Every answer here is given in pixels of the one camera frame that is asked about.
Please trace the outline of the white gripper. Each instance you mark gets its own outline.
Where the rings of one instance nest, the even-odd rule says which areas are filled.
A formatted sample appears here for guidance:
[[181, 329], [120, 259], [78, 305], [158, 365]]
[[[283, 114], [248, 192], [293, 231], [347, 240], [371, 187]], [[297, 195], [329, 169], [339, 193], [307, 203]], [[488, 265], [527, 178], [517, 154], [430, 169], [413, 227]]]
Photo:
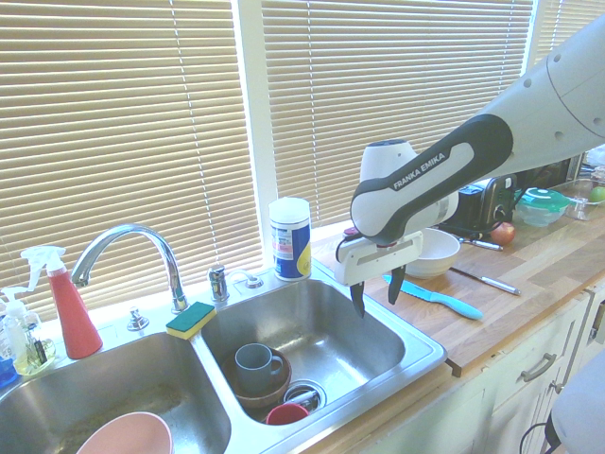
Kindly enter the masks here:
[[394, 305], [405, 281], [406, 265], [420, 256], [422, 248], [422, 232], [385, 247], [359, 235], [346, 237], [339, 244], [334, 277], [341, 285], [351, 287], [354, 310], [360, 318], [365, 316], [364, 281], [390, 271], [388, 301]]

